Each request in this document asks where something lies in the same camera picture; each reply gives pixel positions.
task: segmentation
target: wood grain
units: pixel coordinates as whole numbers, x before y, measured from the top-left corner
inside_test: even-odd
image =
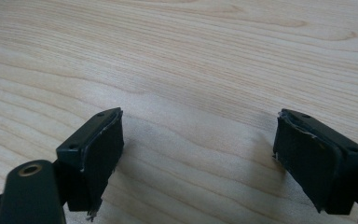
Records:
[[[97,223],[357,221],[318,214],[271,155],[283,107],[358,143],[358,1],[0,1],[0,193],[118,106]]]

